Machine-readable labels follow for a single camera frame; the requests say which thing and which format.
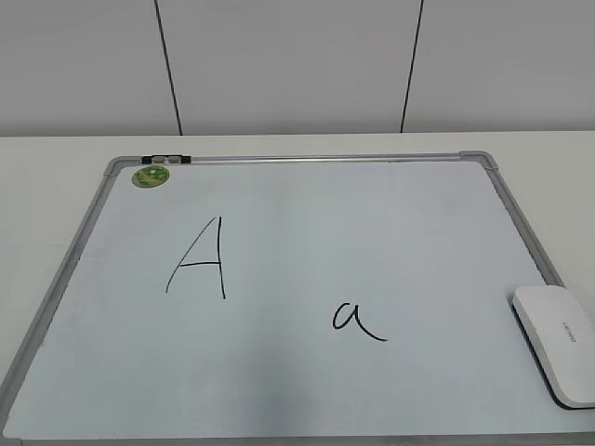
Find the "whiteboard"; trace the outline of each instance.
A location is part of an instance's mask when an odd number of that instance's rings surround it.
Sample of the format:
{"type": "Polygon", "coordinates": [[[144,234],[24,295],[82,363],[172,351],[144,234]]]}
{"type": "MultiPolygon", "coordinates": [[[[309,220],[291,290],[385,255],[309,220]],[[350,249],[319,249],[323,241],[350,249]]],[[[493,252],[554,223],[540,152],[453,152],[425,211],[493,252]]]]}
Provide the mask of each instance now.
{"type": "Polygon", "coordinates": [[[513,317],[544,281],[480,164],[167,168],[154,189],[117,176],[5,437],[595,428],[513,317]]]}

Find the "green magnet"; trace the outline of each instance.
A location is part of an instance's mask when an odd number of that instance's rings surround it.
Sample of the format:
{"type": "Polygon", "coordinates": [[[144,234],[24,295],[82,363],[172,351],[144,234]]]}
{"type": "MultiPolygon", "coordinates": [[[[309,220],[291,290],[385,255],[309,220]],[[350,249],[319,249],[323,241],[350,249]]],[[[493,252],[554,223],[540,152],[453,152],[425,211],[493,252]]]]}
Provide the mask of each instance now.
{"type": "Polygon", "coordinates": [[[148,165],[137,170],[132,176],[132,183],[143,189],[156,188],[169,179],[169,170],[162,165],[148,165]]]}

